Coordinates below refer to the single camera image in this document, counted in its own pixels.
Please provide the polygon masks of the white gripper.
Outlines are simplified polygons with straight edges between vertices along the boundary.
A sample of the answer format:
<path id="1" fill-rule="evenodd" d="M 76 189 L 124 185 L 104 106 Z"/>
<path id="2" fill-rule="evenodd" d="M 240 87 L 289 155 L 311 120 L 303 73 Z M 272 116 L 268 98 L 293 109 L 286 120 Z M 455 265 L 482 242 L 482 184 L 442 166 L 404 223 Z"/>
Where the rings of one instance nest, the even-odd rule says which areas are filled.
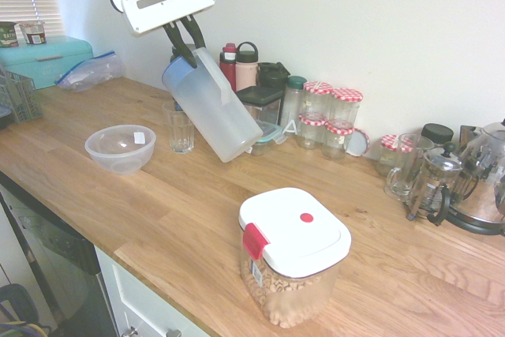
<path id="1" fill-rule="evenodd" d="M 135 36 L 163 26 L 173 47 L 195 69 L 196 59 L 184 43 L 178 26 L 172 21 L 181 19 L 195 47 L 206 47 L 202 31 L 192 14 L 202 12 L 214 4 L 215 0 L 120 0 L 120 10 Z"/>

